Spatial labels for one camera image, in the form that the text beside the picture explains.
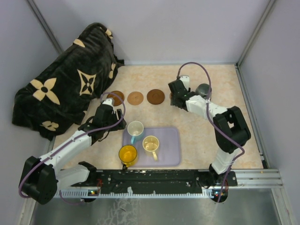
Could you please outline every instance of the fabric pile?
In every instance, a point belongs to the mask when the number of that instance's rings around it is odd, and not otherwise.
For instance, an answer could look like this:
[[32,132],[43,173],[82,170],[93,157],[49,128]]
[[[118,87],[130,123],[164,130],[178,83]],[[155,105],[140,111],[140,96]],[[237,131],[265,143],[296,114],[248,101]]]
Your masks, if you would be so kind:
[[124,65],[113,53],[112,33],[89,25],[73,44],[15,95],[12,123],[49,140],[81,124],[90,101],[99,98]]

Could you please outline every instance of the lavender tray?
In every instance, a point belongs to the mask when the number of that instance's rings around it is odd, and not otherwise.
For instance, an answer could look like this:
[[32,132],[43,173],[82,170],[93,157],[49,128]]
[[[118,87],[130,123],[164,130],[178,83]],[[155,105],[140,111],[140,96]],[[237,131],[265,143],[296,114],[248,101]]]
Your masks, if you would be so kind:
[[[144,137],[153,135],[159,139],[158,161],[153,157],[146,155],[142,142],[138,141],[134,144],[137,149],[138,161],[133,167],[164,167],[177,166],[181,162],[180,139],[177,128],[175,127],[151,127],[144,129]],[[124,130],[123,146],[130,144],[131,136]]]

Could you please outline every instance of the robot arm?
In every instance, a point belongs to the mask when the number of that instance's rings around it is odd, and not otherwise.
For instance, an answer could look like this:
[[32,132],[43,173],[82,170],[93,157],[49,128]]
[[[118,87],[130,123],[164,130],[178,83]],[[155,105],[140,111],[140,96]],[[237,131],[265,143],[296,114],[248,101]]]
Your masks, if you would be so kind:
[[[80,162],[73,168],[62,170],[63,166],[70,161],[77,154],[93,145],[100,140],[104,133],[108,130],[99,130],[87,135],[86,132],[97,128],[104,128],[115,124],[122,116],[121,109],[115,110],[113,107],[113,99],[106,99],[96,111],[94,117],[82,124],[78,131],[76,131],[68,140],[58,146],[56,149],[42,155],[40,158],[30,157],[26,160],[21,181],[29,173],[29,171],[38,163],[46,158],[45,161],[37,170],[35,170],[22,186],[22,192],[32,197],[40,204],[49,202],[58,190],[67,188],[79,182],[85,182],[88,179],[95,179],[96,168],[86,162]],[[118,125],[109,129],[109,131],[116,131],[125,129],[126,122],[122,120]],[[63,147],[66,143],[73,140],[69,145],[64,147],[55,156],[53,155],[57,149]]]
[[[169,88],[172,94],[171,105],[200,115],[207,120],[208,103],[209,117],[223,133],[241,146],[245,145],[250,139],[251,133],[238,107],[226,108],[218,106],[197,93],[190,91],[189,77],[186,75],[180,76],[176,81],[169,83]],[[239,149],[217,130],[215,130],[215,135],[219,149],[214,162],[210,165],[210,170],[217,175],[221,175],[227,171]]]

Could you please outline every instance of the cork coaster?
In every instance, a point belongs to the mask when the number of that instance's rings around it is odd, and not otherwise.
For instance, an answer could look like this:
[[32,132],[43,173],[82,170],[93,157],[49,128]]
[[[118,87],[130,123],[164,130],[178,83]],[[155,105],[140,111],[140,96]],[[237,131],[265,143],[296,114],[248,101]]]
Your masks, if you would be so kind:
[[153,89],[148,92],[147,94],[147,100],[153,105],[159,105],[161,104],[165,99],[165,94],[158,89]]
[[131,92],[127,97],[127,101],[131,105],[139,105],[143,100],[143,94],[138,91]]
[[[124,101],[124,94],[122,92],[120,92],[118,90],[114,90],[114,91],[112,91],[112,93],[116,94],[117,96],[119,96],[122,99],[122,101]],[[107,95],[107,97],[113,98],[113,100],[114,100],[113,106],[119,106],[122,104],[122,102],[112,94]]]

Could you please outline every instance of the glass mug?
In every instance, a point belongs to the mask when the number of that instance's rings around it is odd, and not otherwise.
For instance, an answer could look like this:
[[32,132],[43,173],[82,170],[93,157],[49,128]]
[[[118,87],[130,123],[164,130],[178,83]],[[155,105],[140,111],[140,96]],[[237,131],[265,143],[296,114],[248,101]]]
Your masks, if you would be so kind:
[[140,121],[132,121],[129,123],[127,131],[131,136],[131,144],[135,144],[144,137],[144,125]]
[[155,161],[158,161],[159,152],[159,140],[155,136],[147,136],[142,142],[146,155],[153,157]]

